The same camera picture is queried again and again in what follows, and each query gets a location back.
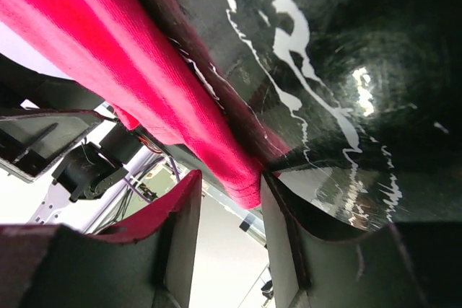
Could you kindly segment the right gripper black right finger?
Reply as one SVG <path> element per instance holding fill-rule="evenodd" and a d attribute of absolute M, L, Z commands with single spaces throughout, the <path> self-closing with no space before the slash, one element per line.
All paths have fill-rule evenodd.
<path fill-rule="evenodd" d="M 459 307 L 461 224 L 387 224 L 366 232 L 270 173 L 261 209 L 277 307 Z"/>

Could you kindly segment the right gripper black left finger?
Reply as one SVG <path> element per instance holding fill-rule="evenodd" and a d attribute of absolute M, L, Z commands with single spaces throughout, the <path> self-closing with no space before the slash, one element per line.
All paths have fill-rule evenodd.
<path fill-rule="evenodd" d="M 3 307 L 187 307 L 202 174 L 98 234 L 1 227 Z"/>

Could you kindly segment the pink t shirt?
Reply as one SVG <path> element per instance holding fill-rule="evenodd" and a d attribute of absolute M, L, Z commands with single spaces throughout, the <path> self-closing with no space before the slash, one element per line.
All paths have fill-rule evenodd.
<path fill-rule="evenodd" d="M 224 0 L 204 0 L 207 14 Z M 283 144 L 241 93 L 265 80 L 249 52 L 225 71 L 187 23 L 180 0 L 1 0 L 1 21 L 129 129 L 188 147 L 231 199 L 261 203 L 261 173 Z"/>

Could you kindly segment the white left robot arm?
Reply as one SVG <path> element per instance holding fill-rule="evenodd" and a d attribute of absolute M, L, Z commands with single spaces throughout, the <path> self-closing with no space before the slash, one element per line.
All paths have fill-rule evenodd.
<path fill-rule="evenodd" d="M 98 113 L 102 103 L 73 80 L 1 57 L 1 169 L 27 183 L 52 172 L 32 223 L 55 224 L 69 204 L 96 201 L 120 181 L 126 194 L 101 231 L 124 218 L 133 193 L 146 202 L 157 197 L 140 178 L 163 155 L 143 128 L 129 131 L 116 116 Z"/>

